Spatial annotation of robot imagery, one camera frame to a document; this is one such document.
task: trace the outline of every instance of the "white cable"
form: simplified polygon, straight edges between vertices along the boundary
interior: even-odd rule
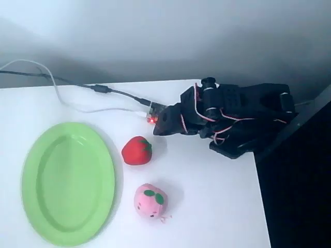
[[[120,110],[120,111],[133,112],[133,113],[135,113],[135,114],[137,114],[139,116],[142,116],[142,117],[146,117],[147,116],[147,113],[145,113],[143,111],[134,111],[134,110],[129,110],[127,108],[120,108],[120,107],[110,107],[110,108],[103,108],[103,109],[91,110],[91,111],[78,109],[78,108],[72,106],[71,104],[65,102],[62,99],[62,97],[61,97],[61,95],[60,95],[60,93],[58,91],[57,85],[55,83],[55,80],[54,80],[54,77],[53,77],[53,74],[51,73],[51,71],[46,66],[44,66],[43,64],[38,63],[38,62],[35,62],[35,61],[32,61],[32,60],[28,60],[28,59],[15,59],[15,60],[13,60],[13,61],[5,64],[4,66],[0,67],[0,71],[3,70],[3,69],[5,69],[6,67],[10,66],[11,64],[13,64],[15,62],[19,62],[19,61],[33,63],[33,64],[39,65],[39,66],[43,67],[45,70],[47,70],[48,74],[50,75],[50,77],[52,79],[52,82],[53,82],[53,85],[54,85],[55,92],[56,92],[56,95],[57,95],[58,100],[60,101],[61,104],[63,104],[66,107],[72,108],[73,110],[76,110],[76,111],[81,112],[81,113],[86,113],[86,114],[96,113],[96,112],[102,112],[102,111],[109,111],[109,110]]]
[[[215,120],[213,119],[210,119],[208,117],[205,117],[203,116],[202,114],[200,114],[197,110],[197,85],[196,84],[193,84],[194,86],[194,110],[195,112],[197,113],[197,115],[199,115],[201,118],[205,119],[205,120],[209,120],[209,121],[212,121],[212,122],[215,122]]]

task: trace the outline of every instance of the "pink peach toy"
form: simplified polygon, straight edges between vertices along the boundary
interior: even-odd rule
[[[134,195],[134,207],[144,217],[162,218],[167,204],[165,192],[148,183],[141,185]]]

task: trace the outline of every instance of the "white table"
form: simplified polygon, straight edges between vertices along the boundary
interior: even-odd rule
[[[174,104],[198,80],[109,84],[163,104]],[[117,94],[101,95],[61,86],[64,99],[86,109],[148,109]],[[230,160],[209,150],[198,136],[154,137],[153,126],[133,113],[82,114],[62,106],[52,86],[0,89],[0,247],[53,247],[30,226],[20,191],[21,172],[31,145],[45,130],[65,121],[84,122],[108,144],[115,164],[115,206],[107,225],[80,247],[270,247],[253,153]],[[153,145],[152,162],[126,165],[120,151],[135,135]],[[146,182],[169,196],[166,224],[144,220],[133,207],[136,188]]]

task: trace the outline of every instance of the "red strawberry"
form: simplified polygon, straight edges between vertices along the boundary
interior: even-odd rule
[[[122,157],[130,165],[146,164],[152,158],[152,145],[142,136],[133,137],[123,147]]]

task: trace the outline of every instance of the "green plate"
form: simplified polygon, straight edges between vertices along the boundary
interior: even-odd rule
[[[25,161],[22,199],[33,228],[56,245],[92,238],[105,222],[115,188],[109,151],[90,127],[58,124],[33,145]]]

